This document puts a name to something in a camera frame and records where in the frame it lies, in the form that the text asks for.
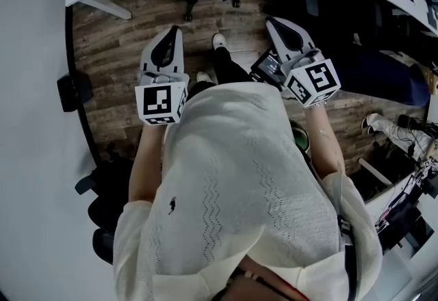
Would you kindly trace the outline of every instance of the floor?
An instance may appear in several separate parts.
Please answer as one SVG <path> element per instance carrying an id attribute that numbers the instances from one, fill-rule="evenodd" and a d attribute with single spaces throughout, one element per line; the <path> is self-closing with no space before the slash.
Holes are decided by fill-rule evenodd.
<path id="1" fill-rule="evenodd" d="M 183 31 L 185 71 L 195 80 L 200 70 L 212 71 L 211 37 L 225 35 L 231 56 L 249 68 L 269 47 L 264 26 L 264 0 L 242 0 L 235 9 L 229 2 L 200 0 L 191 23 L 183 21 L 180 0 L 111 0 L 132 12 L 124 21 L 86 5 L 73 8 L 73 44 L 77 70 L 90 76 L 93 99 L 86 103 L 88 122 L 103 157 L 113 142 L 116 150 L 133 158 L 142 122 L 138 119 L 134 87 L 138 84 L 140 54 L 148 41 L 163 29 L 178 25 Z M 285 101 L 289 118 L 305 126 L 304 112 L 296 101 Z M 424 109 L 392 101 L 339 91 L 326 106 L 339 139 L 347 173 L 359 169 L 358 158 L 372 149 L 374 138 L 360 129 L 370 110 L 380 110 L 396 120 L 400 114 L 422 118 Z M 380 143 L 385 137 L 378 135 Z"/>

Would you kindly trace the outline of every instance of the sweater sleeve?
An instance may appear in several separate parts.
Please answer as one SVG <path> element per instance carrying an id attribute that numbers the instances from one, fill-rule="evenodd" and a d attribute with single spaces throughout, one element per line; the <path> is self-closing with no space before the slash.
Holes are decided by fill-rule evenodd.
<path id="1" fill-rule="evenodd" d="M 381 270 L 383 254 L 377 232 L 351 179 L 344 174 L 333 173 L 322 180 L 322 186 L 331 200 L 336 192 L 334 187 L 341 187 L 342 214 L 352 225 L 355 236 L 360 300 L 372 288 Z"/>
<path id="2" fill-rule="evenodd" d="M 147 201 L 128 202 L 118 219 L 114 236 L 113 273 L 119 301 L 133 299 L 130 290 L 136 280 L 140 236 L 151 208 L 152 204 Z"/>

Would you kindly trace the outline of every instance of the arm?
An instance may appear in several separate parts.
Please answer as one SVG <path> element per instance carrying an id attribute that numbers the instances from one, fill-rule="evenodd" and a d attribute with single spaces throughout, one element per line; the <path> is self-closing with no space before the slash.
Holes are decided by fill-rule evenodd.
<path id="1" fill-rule="evenodd" d="M 136 159 L 129 179 L 129 202 L 153 202 L 161 184 L 162 144 L 166 126 L 143 126 Z"/>
<path id="2" fill-rule="evenodd" d="M 344 157 L 324 106 L 305 110 L 312 163 L 323 179 L 330 173 L 345 174 Z"/>

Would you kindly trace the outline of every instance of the person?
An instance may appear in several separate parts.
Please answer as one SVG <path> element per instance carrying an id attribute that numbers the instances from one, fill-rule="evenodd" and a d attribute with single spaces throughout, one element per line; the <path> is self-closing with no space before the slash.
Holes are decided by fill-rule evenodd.
<path id="1" fill-rule="evenodd" d="M 114 240 L 118 299 L 362 298 L 382 252 L 324 106 L 305 110 L 314 174 L 280 92 L 252 82 L 223 35 L 213 46 L 218 86 L 199 73 L 179 124 L 143 128 Z M 353 293 L 339 215 L 355 240 Z"/>
<path id="2" fill-rule="evenodd" d="M 388 120 L 386 117 L 370 112 L 361 123 L 368 134 L 383 132 L 396 146 L 420 162 L 436 157 L 435 140 L 417 129 L 405 129 Z"/>

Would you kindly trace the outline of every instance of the white shoe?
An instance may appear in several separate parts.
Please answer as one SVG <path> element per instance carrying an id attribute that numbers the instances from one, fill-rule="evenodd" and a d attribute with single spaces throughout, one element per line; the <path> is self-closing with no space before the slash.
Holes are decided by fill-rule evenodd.
<path id="1" fill-rule="evenodd" d="M 366 129 L 367 127 L 368 127 L 367 118 L 363 118 L 363 120 L 361 122 L 361 128 Z"/>
<path id="2" fill-rule="evenodd" d="M 369 135 L 372 135 L 373 133 L 377 133 L 377 131 L 375 131 L 371 126 L 369 126 L 368 129 L 367 129 L 367 133 Z"/>
<path id="3" fill-rule="evenodd" d="M 213 48 L 214 50 L 216 50 L 219 47 L 227 48 L 227 40 L 225 40 L 224 35 L 215 34 L 213 36 Z"/>
<path id="4" fill-rule="evenodd" d="M 202 81 L 213 82 L 207 73 L 204 73 L 203 71 L 201 71 L 196 75 L 196 82 L 202 82 Z"/>

